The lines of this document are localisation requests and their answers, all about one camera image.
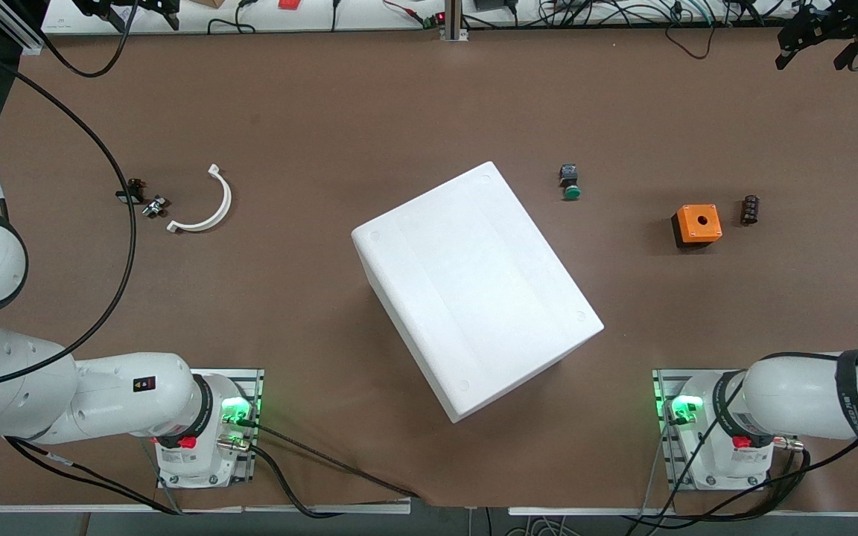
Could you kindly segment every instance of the red button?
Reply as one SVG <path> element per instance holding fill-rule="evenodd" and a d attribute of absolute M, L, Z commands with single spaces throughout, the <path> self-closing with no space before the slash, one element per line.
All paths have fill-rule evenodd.
<path fill-rule="evenodd" d="M 750 448 L 750 445 L 752 445 L 750 438 L 743 437 L 743 435 L 735 435 L 733 437 L 734 448 Z"/>

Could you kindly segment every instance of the white box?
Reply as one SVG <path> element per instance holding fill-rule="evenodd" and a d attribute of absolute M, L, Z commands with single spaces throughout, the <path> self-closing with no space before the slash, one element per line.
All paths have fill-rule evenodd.
<path fill-rule="evenodd" d="M 353 242 L 453 423 L 605 327 L 491 162 L 360 225 Z"/>

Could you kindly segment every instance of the orange box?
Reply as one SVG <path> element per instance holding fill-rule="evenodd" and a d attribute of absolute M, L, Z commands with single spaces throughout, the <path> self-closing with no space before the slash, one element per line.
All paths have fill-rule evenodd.
<path fill-rule="evenodd" d="M 678 248 L 704 247 L 724 235 L 716 205 L 684 205 L 671 217 Z"/>

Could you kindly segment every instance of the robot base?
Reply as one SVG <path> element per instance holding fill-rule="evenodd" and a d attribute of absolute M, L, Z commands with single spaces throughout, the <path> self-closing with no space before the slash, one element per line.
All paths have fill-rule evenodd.
<path fill-rule="evenodd" d="M 657 396 L 664 400 L 661 417 L 667 417 L 668 420 L 676 418 L 677 415 L 672 415 L 673 408 L 679 403 L 687 405 L 685 401 L 691 404 L 689 408 L 684 408 L 685 415 L 693 417 L 690 423 L 670 425 L 668 441 L 664 442 L 668 476 L 680 476 L 682 468 L 715 420 L 716 414 L 711 403 L 713 388 L 723 372 L 670 370 L 655 373 Z M 751 488 L 766 481 L 772 454 L 772 445 L 735 448 L 732 438 L 716 425 L 704 440 L 704 445 L 697 450 L 697 456 L 691 462 L 679 489 L 736 491 Z"/>
<path fill-rule="evenodd" d="M 217 440 L 221 437 L 232 437 L 246 440 L 252 431 L 242 430 L 235 424 L 224 421 L 227 411 L 245 411 L 245 417 L 252 416 L 252 405 L 243 398 L 241 387 L 230 380 L 226 374 L 237 372 L 235 376 L 244 376 L 247 371 L 228 370 L 194 370 L 201 374 L 214 395 L 214 406 L 211 418 L 204 431 L 197 437 L 197 444 L 192 448 L 164 448 L 156 444 L 157 462 L 160 467 L 161 479 L 167 482 L 169 488 L 225 488 L 227 485 L 249 479 L 252 474 L 252 455 L 249 452 L 218 447 Z M 255 387 L 246 389 L 251 396 L 259 399 L 263 373 L 258 371 L 253 384 Z"/>

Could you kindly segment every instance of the metal post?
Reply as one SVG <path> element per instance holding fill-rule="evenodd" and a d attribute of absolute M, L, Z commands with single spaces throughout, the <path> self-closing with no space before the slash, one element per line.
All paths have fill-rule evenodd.
<path fill-rule="evenodd" d="M 439 34 L 443 41 L 469 40 L 469 31 L 463 30 L 463 0 L 445 0 L 445 21 Z"/>
<path fill-rule="evenodd" d="M 0 0 L 0 27 L 22 47 L 22 54 L 38 55 L 45 45 L 45 41 L 33 28 L 28 26 L 22 17 L 11 10 L 9 4 Z"/>

